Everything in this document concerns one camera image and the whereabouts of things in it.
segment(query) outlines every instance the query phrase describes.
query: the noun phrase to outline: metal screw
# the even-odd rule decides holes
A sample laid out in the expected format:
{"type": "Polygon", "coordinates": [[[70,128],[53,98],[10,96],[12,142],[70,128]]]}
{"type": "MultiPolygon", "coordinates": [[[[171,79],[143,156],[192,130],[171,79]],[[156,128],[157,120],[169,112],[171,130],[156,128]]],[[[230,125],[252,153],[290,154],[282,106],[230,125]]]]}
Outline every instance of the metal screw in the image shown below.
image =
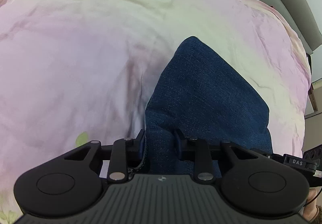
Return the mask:
{"type": "Polygon", "coordinates": [[[213,174],[209,172],[202,172],[198,174],[198,179],[202,181],[210,181],[214,178],[213,174]]]}
{"type": "Polygon", "coordinates": [[[109,175],[109,178],[114,181],[120,181],[125,178],[125,174],[122,172],[113,172],[109,175]]]}

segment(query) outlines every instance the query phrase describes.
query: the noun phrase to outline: pink bedsheet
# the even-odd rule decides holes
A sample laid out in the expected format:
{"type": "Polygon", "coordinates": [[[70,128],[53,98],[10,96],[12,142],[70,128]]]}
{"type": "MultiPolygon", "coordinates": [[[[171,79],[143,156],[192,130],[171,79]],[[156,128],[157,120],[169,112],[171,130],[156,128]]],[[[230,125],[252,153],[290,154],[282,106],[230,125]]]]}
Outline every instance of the pink bedsheet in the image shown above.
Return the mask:
{"type": "Polygon", "coordinates": [[[309,65],[264,3],[0,0],[0,21],[1,223],[21,214],[12,187],[24,171],[75,143],[136,136],[160,73],[192,35],[267,103],[274,152],[301,156],[309,65]]]}

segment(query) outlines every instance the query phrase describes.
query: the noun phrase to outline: logo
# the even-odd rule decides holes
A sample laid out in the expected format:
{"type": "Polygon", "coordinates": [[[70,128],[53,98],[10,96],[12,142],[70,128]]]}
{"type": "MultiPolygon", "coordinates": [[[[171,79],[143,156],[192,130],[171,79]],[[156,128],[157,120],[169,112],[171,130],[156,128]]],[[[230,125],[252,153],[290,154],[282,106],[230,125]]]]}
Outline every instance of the logo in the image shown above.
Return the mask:
{"type": "Polygon", "coordinates": [[[161,176],[161,177],[158,178],[158,180],[161,181],[161,182],[166,181],[166,177],[161,176]]]}
{"type": "Polygon", "coordinates": [[[292,163],[295,165],[299,165],[299,166],[302,166],[302,164],[303,164],[303,162],[299,161],[299,160],[293,160],[292,163]]]}

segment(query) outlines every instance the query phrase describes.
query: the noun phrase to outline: jeans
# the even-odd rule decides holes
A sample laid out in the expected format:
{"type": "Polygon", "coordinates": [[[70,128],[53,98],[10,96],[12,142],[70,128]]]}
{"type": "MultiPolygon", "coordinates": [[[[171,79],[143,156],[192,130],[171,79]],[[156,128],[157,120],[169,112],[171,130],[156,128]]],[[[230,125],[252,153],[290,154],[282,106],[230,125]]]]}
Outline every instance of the jeans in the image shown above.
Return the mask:
{"type": "MultiPolygon", "coordinates": [[[[145,111],[150,173],[189,174],[179,161],[171,132],[219,145],[230,140],[272,153],[264,100],[226,61],[196,37],[185,39],[162,72],[145,111]]],[[[214,161],[216,177],[220,177],[214,161]]]]}

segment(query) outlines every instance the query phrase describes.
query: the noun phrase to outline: cord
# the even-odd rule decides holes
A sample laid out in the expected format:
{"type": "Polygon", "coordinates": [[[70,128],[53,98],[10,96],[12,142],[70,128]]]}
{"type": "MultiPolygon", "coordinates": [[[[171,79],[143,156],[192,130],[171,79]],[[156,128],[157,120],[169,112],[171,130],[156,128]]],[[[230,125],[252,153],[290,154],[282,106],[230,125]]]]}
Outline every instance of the cord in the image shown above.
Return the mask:
{"type": "Polygon", "coordinates": [[[143,150],[143,156],[142,156],[142,161],[140,162],[140,164],[136,167],[136,168],[130,168],[128,167],[128,179],[131,180],[133,178],[133,173],[140,170],[144,163],[145,163],[145,159],[147,157],[147,153],[148,153],[148,141],[147,141],[147,137],[144,133],[144,150],[143,150]]]}
{"type": "Polygon", "coordinates": [[[313,201],[315,201],[315,200],[316,200],[316,198],[320,195],[321,191],[322,191],[322,188],[320,189],[319,193],[314,197],[314,199],[312,199],[310,202],[308,202],[308,203],[304,204],[304,206],[303,206],[303,207],[305,207],[305,206],[307,206],[308,204],[310,204],[310,203],[312,203],[313,201]]]}

